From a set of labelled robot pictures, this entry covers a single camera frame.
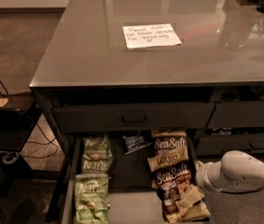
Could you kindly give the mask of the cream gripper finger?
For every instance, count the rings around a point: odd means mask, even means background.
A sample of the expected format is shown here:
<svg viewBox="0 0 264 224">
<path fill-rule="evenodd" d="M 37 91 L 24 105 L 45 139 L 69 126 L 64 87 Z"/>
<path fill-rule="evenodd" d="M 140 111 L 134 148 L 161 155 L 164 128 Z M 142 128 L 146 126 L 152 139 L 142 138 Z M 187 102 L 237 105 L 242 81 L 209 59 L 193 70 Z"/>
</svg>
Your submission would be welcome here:
<svg viewBox="0 0 264 224">
<path fill-rule="evenodd" d="M 189 222 L 194 220 L 201 220 L 208 217 L 208 209 L 204 202 L 194 204 L 184 217 L 180 217 L 181 222 Z"/>
<path fill-rule="evenodd" d="M 197 186 L 190 185 L 187 191 L 181 196 L 177 204 L 183 208 L 191 207 L 204 198 L 204 191 Z"/>
</svg>

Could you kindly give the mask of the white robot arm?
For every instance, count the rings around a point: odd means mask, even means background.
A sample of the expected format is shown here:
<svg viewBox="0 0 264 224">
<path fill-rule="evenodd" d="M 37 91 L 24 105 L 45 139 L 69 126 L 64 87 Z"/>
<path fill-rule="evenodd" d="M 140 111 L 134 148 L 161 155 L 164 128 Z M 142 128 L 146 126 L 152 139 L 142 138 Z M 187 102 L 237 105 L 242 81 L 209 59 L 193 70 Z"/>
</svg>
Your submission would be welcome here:
<svg viewBox="0 0 264 224">
<path fill-rule="evenodd" d="M 264 162 L 229 151 L 220 161 L 198 162 L 196 183 L 205 191 L 200 210 L 211 215 L 183 224 L 264 224 Z"/>
</svg>

